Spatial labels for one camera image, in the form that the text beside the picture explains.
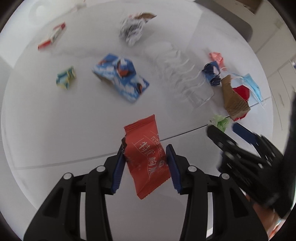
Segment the pink paper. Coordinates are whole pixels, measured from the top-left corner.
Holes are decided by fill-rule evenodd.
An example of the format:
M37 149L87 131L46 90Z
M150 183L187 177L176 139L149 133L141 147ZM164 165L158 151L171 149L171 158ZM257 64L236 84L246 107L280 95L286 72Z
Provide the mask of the pink paper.
M222 57L221 53L211 52L209 53L211 60L216 61L221 70L227 70L224 65L224 58Z

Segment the brown cardboard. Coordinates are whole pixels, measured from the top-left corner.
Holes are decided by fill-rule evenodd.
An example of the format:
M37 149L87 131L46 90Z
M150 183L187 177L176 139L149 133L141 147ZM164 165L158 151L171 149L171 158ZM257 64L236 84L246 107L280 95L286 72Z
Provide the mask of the brown cardboard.
M140 15L138 16L135 16L134 18L135 19L141 19L141 18L144 18L144 19L152 19L152 18L155 18L156 15L152 14L152 13L149 13L149 12L143 12L141 13Z
M248 103L231 87L231 76L227 75L221 80L224 98L224 108L231 119L240 118L250 111Z

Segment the red and white box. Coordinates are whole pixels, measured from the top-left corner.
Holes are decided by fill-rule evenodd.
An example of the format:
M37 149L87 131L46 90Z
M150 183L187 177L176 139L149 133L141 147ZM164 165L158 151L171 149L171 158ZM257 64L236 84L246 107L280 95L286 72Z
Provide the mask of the red and white box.
M59 24L57 26L55 26L52 30L52 33L50 34L49 38L44 40L43 42L41 42L39 45L38 45L38 50L39 49L42 49L48 45L51 45L56 39L57 37L59 36L59 34L62 32L62 30L66 27L66 23L62 23L62 24Z

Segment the white cabinet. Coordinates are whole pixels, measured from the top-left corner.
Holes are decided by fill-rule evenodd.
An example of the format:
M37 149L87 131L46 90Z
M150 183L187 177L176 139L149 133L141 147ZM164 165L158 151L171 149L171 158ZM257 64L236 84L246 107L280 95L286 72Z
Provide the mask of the white cabinet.
M274 97L271 96L271 98L274 111L274 126L271 142L276 146L276 148L278 148L283 153L287 142L288 130L282 129L278 108L276 106Z
M277 71L270 76L268 83L280 116L281 128L287 131L290 124L291 102L280 73Z
M296 54L296 41L284 24L256 55L267 77Z
M284 67L279 69L279 73L288 91L290 101L293 101L296 89L296 73L294 67L288 62Z

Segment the crumpled wrapper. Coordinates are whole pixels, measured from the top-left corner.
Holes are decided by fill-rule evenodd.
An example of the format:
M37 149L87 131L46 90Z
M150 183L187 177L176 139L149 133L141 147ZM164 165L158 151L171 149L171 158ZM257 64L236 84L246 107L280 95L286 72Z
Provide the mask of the crumpled wrapper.
M218 74L215 73L214 67L218 70ZM202 72L204 73L206 79L210 82L211 86L217 86L220 84L220 68L218 66L217 61L213 61L206 64Z
M74 71L74 67L71 66L70 68L57 75L56 84L57 86L68 90L70 87L70 83L74 79L76 79L76 73Z
M122 21L119 37L133 46L141 38L144 24L154 17L156 15L147 12L128 16Z
M211 60L216 61L221 70L226 71L227 68L224 65L224 58L222 57L221 53L218 52L211 52L209 53Z
M118 93L129 102L135 102L149 83L136 73L133 62L109 53L93 69L100 80L112 83Z
M154 115L125 126L124 129L124 155L137 195L143 199L170 178L165 151L159 140Z
M225 118L221 115L214 115L214 117L211 120L209 120L208 124L217 127L222 132L225 132L229 123L230 123L230 118Z

